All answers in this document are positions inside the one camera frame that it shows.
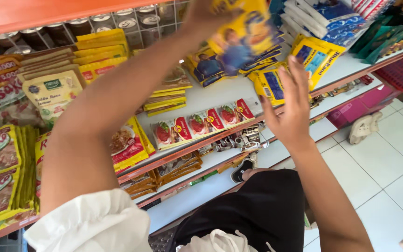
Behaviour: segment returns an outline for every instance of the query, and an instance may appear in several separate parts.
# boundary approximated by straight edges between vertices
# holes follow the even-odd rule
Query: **tiled floor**
[[[381,110],[380,131],[350,145],[350,127],[318,143],[368,232],[376,252],[403,252],[403,103]],[[278,168],[293,168],[288,159]],[[319,252],[318,229],[305,232],[305,252]]]

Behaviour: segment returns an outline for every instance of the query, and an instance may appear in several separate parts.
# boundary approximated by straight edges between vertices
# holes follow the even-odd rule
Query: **black sneaker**
[[[248,169],[253,169],[253,162],[249,159],[249,157],[246,157],[238,166],[237,170],[231,173],[231,180],[236,183],[243,182],[244,180],[242,178],[242,174]]]

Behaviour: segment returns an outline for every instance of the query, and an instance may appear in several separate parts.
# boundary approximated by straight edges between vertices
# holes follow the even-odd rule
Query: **black shorts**
[[[238,190],[201,206],[178,226],[167,251],[186,245],[193,236],[214,229],[228,234],[238,230],[260,252],[303,251],[304,192],[298,173],[290,169],[254,174]]]

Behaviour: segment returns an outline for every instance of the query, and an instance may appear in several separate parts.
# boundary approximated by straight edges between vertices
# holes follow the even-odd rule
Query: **green label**
[[[61,83],[60,83],[59,79],[56,79],[56,80],[44,82],[44,86],[46,87],[46,89],[51,90],[54,88],[61,87]]]

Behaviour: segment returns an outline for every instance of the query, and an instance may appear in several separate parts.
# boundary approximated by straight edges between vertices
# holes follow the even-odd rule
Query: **hand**
[[[291,74],[283,67],[278,69],[284,86],[284,113],[276,115],[265,96],[261,95],[260,100],[268,128],[292,152],[310,147],[313,140],[309,135],[309,84],[304,67],[293,55],[288,66]]]
[[[240,9],[214,14],[210,11],[212,0],[195,0],[189,5],[184,23],[181,25],[182,32],[197,41],[197,44],[209,38],[217,29],[232,22],[240,14]]]

